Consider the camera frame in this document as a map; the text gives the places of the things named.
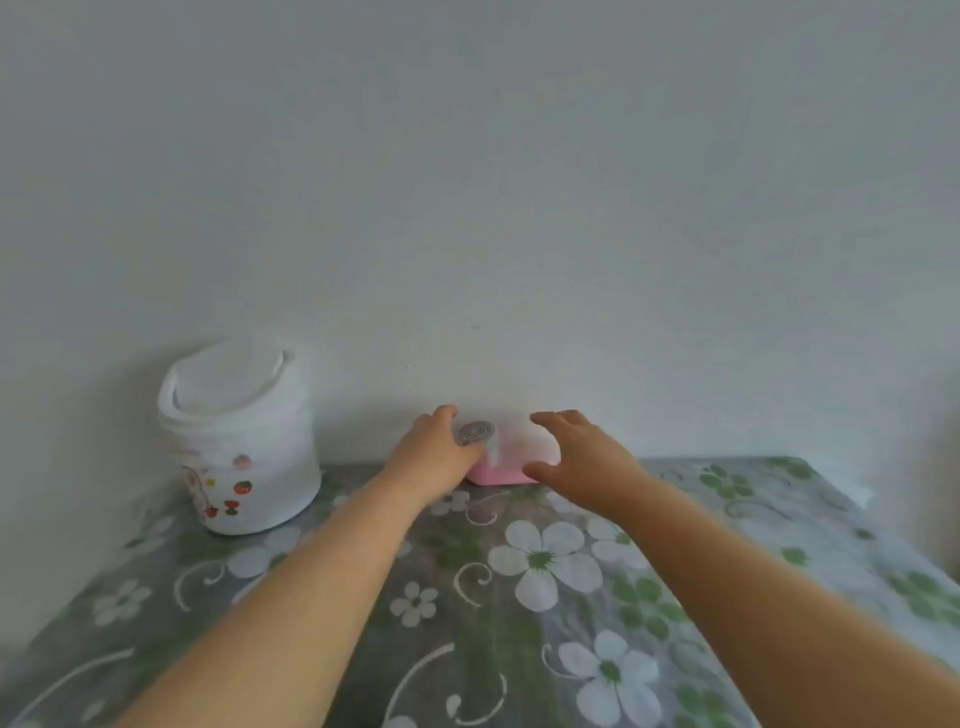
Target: white flower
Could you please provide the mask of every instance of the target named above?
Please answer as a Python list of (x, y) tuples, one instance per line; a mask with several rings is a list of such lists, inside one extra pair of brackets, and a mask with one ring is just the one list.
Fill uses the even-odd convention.
[(612, 726), (620, 720), (620, 706), (634, 725), (657, 725), (660, 702), (646, 684), (660, 677), (657, 661), (605, 629), (593, 641), (593, 652), (580, 643), (564, 643), (560, 661), (578, 677), (592, 678), (577, 692), (577, 708), (594, 725)]
[(230, 556), (227, 559), (227, 569), (231, 574), (241, 579), (257, 577), (237, 592), (232, 602), (235, 604), (246, 596), (267, 572), (283, 561), (299, 543), (300, 529), (295, 525), (287, 525), (268, 533), (260, 546), (247, 546)]
[(596, 539), (590, 547), (600, 561), (622, 561), (634, 569), (650, 566), (647, 557), (620, 526), (607, 519), (592, 518), (587, 521), (587, 533)]
[(136, 579), (120, 585), (115, 595), (103, 595), (93, 602), (93, 622), (98, 627), (110, 624), (115, 619), (133, 619), (140, 612), (140, 602), (153, 593), (150, 587), (136, 586)]
[(586, 508), (581, 508), (576, 503), (567, 500), (556, 491), (546, 489), (546, 499), (557, 513), (572, 513), (576, 516), (592, 516)]
[(440, 498), (430, 506), (434, 516), (445, 516), (450, 511), (466, 511), (470, 494), (467, 491), (454, 491)]
[(603, 583), (596, 560), (576, 553), (584, 546), (584, 534), (572, 523), (551, 523), (543, 536), (529, 521), (507, 526), (509, 546), (494, 546), (487, 554), (491, 569), (504, 576), (523, 577), (516, 585), (516, 598), (533, 612), (545, 612), (557, 603), (556, 576), (566, 586), (589, 593)]
[(109, 565), (108, 570), (119, 569), (133, 559), (152, 553), (163, 546), (166, 541), (163, 534), (170, 530), (175, 520), (173, 516), (164, 516), (154, 521), (146, 531), (123, 547)]
[(390, 604), (390, 611), (394, 617), (400, 617), (400, 623), (404, 627), (416, 627), (420, 624), (420, 618), (430, 619), (437, 614), (437, 605), (433, 603), (437, 598), (437, 590), (433, 587), (421, 592), (420, 584), (411, 581), (403, 588), (403, 594), (407, 598), (394, 599)]

